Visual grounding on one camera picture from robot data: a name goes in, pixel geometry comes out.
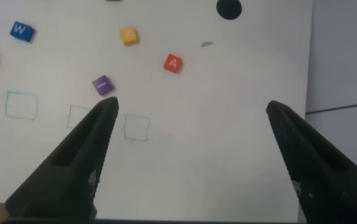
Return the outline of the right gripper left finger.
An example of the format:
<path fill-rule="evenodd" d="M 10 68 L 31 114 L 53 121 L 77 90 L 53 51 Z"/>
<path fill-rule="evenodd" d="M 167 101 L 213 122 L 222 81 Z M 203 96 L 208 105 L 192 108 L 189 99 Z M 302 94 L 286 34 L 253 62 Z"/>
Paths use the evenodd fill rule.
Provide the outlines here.
<path fill-rule="evenodd" d="M 10 218 L 91 220 L 118 115 L 118 100 L 97 103 L 6 200 Z"/>

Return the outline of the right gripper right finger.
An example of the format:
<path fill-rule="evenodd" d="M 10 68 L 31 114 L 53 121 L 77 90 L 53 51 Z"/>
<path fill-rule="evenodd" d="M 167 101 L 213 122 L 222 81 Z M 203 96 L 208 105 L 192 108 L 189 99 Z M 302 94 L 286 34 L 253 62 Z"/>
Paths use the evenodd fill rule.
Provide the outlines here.
<path fill-rule="evenodd" d="M 266 112 L 307 223 L 357 224 L 357 165 L 285 104 Z"/>

